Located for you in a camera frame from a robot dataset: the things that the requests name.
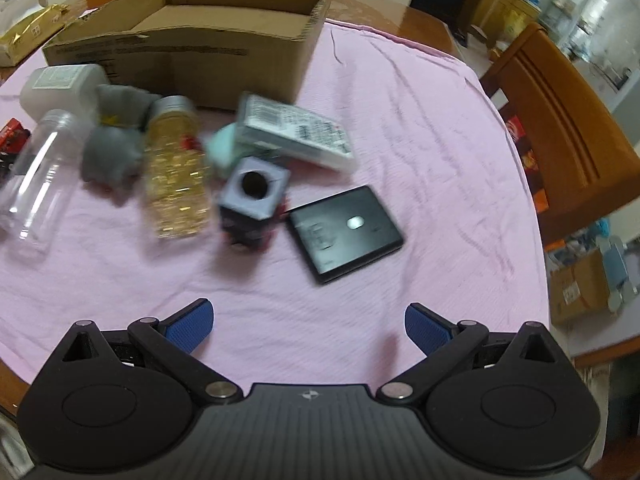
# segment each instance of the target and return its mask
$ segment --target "white label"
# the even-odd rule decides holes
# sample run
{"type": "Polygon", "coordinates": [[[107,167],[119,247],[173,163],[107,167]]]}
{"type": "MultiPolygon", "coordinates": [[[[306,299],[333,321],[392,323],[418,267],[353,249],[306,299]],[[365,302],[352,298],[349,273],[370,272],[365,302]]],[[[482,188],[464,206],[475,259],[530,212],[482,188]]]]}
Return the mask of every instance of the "white label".
{"type": "Polygon", "coordinates": [[[562,295],[564,296],[564,302],[566,304],[571,304],[578,298],[580,298],[580,287],[578,286],[578,282],[573,282],[569,285],[565,290],[562,291],[562,295]]]}
{"type": "Polygon", "coordinates": [[[319,146],[324,150],[351,154],[349,138],[338,124],[297,106],[253,95],[247,101],[245,123],[251,128],[319,146]]]}
{"type": "Polygon", "coordinates": [[[82,65],[49,66],[36,79],[34,88],[71,88],[78,77],[82,65]]]}

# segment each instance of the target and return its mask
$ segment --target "ribbed gray surface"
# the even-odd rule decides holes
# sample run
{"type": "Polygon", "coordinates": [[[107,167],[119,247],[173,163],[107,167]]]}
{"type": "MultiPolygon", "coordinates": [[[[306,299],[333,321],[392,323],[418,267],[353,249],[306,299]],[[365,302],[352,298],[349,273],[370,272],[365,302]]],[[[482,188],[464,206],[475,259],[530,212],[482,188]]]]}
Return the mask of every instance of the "ribbed gray surface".
{"type": "MultiPolygon", "coordinates": [[[[577,468],[554,476],[584,480],[577,468]]],[[[37,468],[29,480],[90,475],[37,468]]],[[[453,459],[428,437],[417,415],[383,406],[363,386],[258,384],[229,406],[204,410],[175,449],[101,480],[462,480],[504,478],[453,459]]]]}

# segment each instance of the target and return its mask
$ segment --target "small box with round hole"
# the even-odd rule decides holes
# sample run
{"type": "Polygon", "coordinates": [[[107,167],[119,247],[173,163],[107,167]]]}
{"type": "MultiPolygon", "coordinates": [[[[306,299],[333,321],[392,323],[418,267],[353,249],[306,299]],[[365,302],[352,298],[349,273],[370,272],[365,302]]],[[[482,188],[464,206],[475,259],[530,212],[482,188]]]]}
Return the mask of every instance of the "small box with round hole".
{"type": "Polygon", "coordinates": [[[222,229],[232,244],[265,246],[288,183],[289,170],[271,162],[255,156],[238,162],[218,200],[222,229]]]}

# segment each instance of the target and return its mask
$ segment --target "silver screw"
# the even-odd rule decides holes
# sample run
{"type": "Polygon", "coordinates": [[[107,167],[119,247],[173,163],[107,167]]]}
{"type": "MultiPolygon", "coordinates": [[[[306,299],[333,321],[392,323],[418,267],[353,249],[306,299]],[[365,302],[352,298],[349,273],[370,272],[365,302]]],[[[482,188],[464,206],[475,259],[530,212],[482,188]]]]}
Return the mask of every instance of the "silver screw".
{"type": "Polygon", "coordinates": [[[232,397],[238,391],[238,387],[235,384],[229,383],[227,381],[216,381],[215,383],[207,384],[207,387],[204,389],[207,395],[211,397],[215,397],[217,399],[227,399],[232,397]]]}
{"type": "Polygon", "coordinates": [[[387,383],[382,386],[382,393],[389,399],[404,399],[409,397],[414,389],[405,383],[387,383]]]}

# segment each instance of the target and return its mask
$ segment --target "white plastic bottle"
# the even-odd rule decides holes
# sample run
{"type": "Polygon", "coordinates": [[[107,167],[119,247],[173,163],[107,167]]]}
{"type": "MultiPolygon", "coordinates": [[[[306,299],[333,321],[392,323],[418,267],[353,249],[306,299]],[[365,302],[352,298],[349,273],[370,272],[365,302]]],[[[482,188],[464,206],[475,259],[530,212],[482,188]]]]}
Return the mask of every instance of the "white plastic bottle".
{"type": "Polygon", "coordinates": [[[78,186],[82,148],[91,126],[64,110],[48,112],[34,129],[0,189],[0,227],[46,253],[78,186]]]}
{"type": "Polygon", "coordinates": [[[49,110],[66,110],[98,123],[98,85],[109,84],[98,64],[47,66],[34,70],[20,92],[20,106],[34,121],[49,110]]]}

